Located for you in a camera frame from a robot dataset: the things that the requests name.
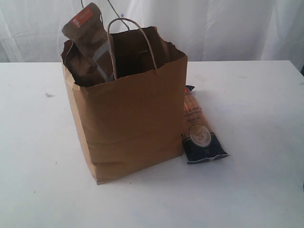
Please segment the spaghetti pasta packet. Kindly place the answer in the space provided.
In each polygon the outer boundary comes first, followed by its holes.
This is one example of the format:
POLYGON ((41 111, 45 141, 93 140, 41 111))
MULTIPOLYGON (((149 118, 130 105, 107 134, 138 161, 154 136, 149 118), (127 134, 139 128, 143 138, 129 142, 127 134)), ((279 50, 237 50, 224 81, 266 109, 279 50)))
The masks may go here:
POLYGON ((198 101, 192 94, 194 86, 186 85, 182 145, 187 164, 220 160, 229 156, 222 148, 198 101))

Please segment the brown pouch with orange label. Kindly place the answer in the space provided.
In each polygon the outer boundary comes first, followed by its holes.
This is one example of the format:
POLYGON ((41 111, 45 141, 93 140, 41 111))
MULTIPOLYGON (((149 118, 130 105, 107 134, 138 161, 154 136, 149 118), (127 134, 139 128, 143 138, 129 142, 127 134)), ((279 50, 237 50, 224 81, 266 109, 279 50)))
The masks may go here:
POLYGON ((64 25, 62 33, 69 38, 63 63, 75 84, 90 87, 114 80, 107 32, 96 4, 84 7, 64 25))

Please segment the white backdrop curtain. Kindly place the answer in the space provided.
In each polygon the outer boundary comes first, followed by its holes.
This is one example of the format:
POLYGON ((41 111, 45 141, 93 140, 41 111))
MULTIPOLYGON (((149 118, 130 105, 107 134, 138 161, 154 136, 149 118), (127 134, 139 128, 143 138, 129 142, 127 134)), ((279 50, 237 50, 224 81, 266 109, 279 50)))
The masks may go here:
MULTIPOLYGON (((190 61, 290 60, 304 64, 301 0, 97 0, 111 32, 125 30, 117 16, 159 34, 190 61)), ((58 62, 62 27, 86 0, 3 0, 1 62, 58 62)))

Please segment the brown paper bag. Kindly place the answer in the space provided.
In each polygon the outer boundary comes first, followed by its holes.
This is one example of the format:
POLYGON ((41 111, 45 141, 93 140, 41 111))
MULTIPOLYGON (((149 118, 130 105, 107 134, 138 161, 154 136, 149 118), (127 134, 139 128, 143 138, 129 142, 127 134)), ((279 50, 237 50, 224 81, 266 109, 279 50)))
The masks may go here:
POLYGON ((61 56, 78 138, 97 184, 182 155, 188 63, 187 55, 156 27, 136 25, 120 33, 104 29, 113 81, 79 86, 61 56))

